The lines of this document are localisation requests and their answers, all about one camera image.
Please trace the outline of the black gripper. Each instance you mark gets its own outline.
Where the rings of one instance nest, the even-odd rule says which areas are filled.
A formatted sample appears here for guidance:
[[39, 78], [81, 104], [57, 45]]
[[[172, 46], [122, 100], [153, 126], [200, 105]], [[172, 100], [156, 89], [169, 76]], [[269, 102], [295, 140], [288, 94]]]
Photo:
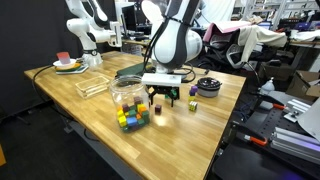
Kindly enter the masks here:
[[171, 89], [176, 89], [177, 91], [177, 95], [169, 96], [171, 99], [171, 107], [174, 106], [174, 101], [180, 98], [178, 87], [152, 85], [151, 88], [153, 91], [149, 94], [149, 106], [154, 104], [154, 96], [156, 94], [169, 94]]

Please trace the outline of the white robot arm foreground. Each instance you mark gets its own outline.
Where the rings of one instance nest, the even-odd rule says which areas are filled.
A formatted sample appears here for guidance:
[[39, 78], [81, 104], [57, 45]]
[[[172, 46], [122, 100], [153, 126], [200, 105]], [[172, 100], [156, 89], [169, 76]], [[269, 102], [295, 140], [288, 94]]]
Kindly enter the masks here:
[[157, 74], [173, 76], [174, 70], [201, 52], [202, 38], [191, 29], [200, 3], [201, 0], [169, 0], [151, 42]]

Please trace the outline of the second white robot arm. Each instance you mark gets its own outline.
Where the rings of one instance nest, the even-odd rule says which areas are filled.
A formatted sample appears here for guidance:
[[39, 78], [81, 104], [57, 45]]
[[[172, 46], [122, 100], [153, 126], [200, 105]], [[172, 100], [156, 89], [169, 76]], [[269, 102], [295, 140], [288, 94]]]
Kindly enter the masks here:
[[97, 43], [107, 42], [111, 47], [121, 47], [121, 28], [118, 21], [109, 21], [97, 0], [65, 0], [76, 18], [66, 23], [83, 47], [83, 61], [90, 67], [102, 63]]

